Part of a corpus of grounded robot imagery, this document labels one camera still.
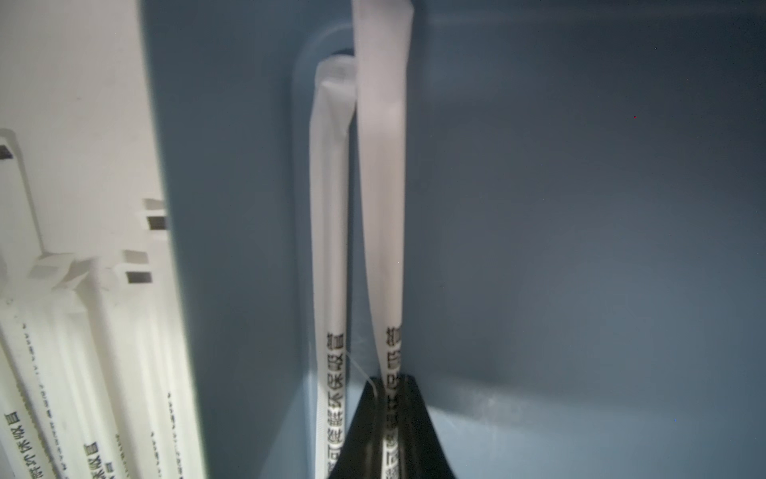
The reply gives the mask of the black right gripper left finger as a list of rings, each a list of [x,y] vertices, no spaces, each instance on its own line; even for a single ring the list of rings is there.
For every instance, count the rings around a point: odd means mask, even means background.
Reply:
[[[380,479],[382,477],[386,393],[380,377],[363,389],[339,458],[329,479]]]

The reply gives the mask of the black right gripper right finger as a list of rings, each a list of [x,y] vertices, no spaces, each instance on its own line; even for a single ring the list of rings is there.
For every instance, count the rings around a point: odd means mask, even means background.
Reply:
[[[400,477],[456,479],[412,375],[400,376],[397,396]]]

